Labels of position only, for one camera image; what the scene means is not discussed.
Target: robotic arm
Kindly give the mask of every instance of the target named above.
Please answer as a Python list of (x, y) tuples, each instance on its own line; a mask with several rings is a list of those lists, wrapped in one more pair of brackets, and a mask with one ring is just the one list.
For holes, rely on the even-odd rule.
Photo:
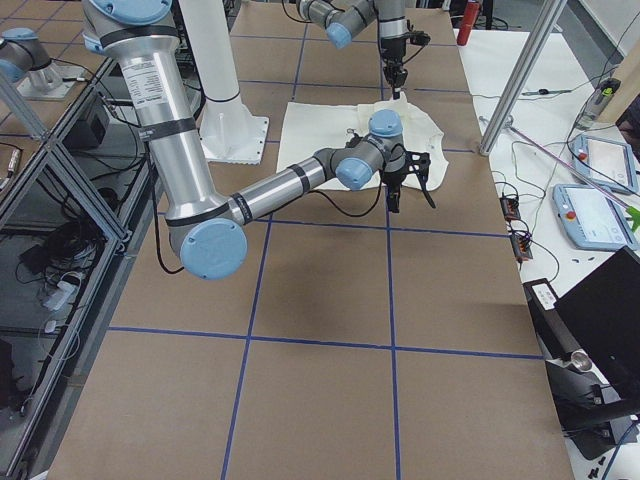
[(402, 143), (399, 116), (383, 110), (370, 133), (341, 149), (322, 149), (299, 164), (226, 197), (210, 176), (173, 56), (178, 33), (166, 0), (83, 0), (85, 43), (120, 64), (169, 199), (165, 219), (173, 251), (203, 279), (230, 275), (242, 264), (241, 226), (301, 197), (334, 177), (352, 190), (376, 171), (397, 191), (407, 173), (428, 173), (428, 155), (414, 160)]
[(404, 68), (407, 40), (412, 45), (426, 46), (431, 38), (424, 32), (413, 30), (405, 18), (402, 0), (356, 0), (349, 9), (342, 11), (325, 0), (297, 0), (302, 18), (324, 28), (327, 37), (337, 48), (351, 43), (362, 30), (378, 20), (378, 49), (384, 63), (384, 76), (393, 91), (393, 98), (400, 98), (400, 90), (407, 80)]
[(15, 83), (27, 74), (36, 90), (48, 92), (62, 85), (58, 67), (38, 36), (28, 28), (13, 28), (0, 36), (0, 70)]

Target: blue joint cap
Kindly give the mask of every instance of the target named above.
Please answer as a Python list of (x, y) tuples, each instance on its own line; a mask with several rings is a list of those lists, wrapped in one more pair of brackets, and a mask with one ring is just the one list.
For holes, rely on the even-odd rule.
[(31, 30), (30, 28), (12, 28), (10, 30), (6, 30), (2, 32), (2, 38), (6, 40), (37, 40), (38, 36), (36, 32)]
[(102, 48), (102, 43), (100, 43), (100, 40), (85, 33), (83, 33), (82, 36), (84, 37), (84, 46), (87, 50), (93, 53), (97, 53), (98, 55), (104, 55), (104, 48)]
[(393, 110), (378, 110), (369, 119), (369, 131), (383, 138), (396, 137), (402, 133), (402, 120)]
[(349, 190), (360, 190), (373, 177), (373, 170), (361, 158), (347, 157), (336, 168), (336, 177)]
[(327, 27), (327, 37), (338, 50), (351, 43), (351, 32), (347, 27), (337, 22)]
[(180, 247), (180, 260), (189, 272), (204, 280), (234, 273), (247, 256), (242, 227), (226, 218), (213, 218), (192, 228)]
[(5, 74), (11, 83), (16, 83), (22, 80), (27, 74), (21, 68), (15, 66), (13, 63), (0, 58), (0, 71)]
[(171, 10), (172, 0), (89, 0), (107, 17), (126, 25), (151, 25)]

